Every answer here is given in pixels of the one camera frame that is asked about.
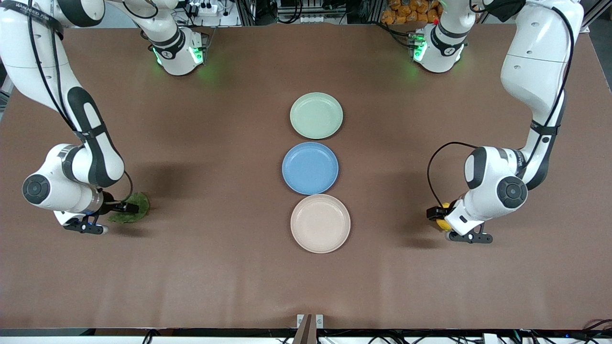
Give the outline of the yellow lemon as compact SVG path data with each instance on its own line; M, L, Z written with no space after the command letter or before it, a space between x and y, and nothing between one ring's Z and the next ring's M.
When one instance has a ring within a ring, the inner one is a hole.
M450 207L450 203L442 203L442 207L444 209L447 209ZM452 231L452 227L450 226L450 224L448 224L448 222L446 222L446 220L444 220L443 218L438 218L435 220L437 226L444 232L450 232Z

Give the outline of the green lettuce leaf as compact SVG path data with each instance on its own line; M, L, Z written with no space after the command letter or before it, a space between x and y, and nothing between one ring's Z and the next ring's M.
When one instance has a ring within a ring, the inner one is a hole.
M138 192L133 193L125 202L139 205L140 210L138 214L128 213L116 213L113 211L111 215L107 217L107 221L114 224L133 224L140 220L143 220L150 209L150 202L146 194Z

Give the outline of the beige plate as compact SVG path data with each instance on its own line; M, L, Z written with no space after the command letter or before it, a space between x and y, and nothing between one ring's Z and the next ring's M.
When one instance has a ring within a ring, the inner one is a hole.
M292 236L311 253L331 253L350 235L350 213L341 200L328 194L313 194L295 205L290 218Z

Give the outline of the blue plate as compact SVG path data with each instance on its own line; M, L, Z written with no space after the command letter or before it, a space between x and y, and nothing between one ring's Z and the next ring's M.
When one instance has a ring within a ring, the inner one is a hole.
M285 154L281 172L284 182L298 194L323 194L339 176L339 161L328 146L304 142Z

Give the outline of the light green plate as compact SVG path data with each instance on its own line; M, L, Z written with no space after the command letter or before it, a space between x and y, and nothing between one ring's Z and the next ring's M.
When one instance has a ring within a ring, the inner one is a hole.
M324 92L310 92L299 97L289 111L292 127L306 139L332 137L343 120L344 111L339 101Z

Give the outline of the orange snack bag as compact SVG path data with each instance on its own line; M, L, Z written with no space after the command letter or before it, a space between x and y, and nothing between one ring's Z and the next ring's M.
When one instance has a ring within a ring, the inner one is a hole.
M407 22L437 24L444 9L439 0L386 0L380 21L387 25Z

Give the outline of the white power strip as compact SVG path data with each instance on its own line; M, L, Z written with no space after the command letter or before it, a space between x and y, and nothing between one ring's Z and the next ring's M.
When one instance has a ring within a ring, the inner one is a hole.
M185 0L184 10L189 18L216 17L219 5L213 0Z

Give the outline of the aluminium frame profile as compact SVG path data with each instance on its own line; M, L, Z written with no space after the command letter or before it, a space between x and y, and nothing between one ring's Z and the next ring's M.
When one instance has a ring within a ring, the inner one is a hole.
M580 0L584 9L584 17L580 33L589 33L589 26L612 6L612 0Z

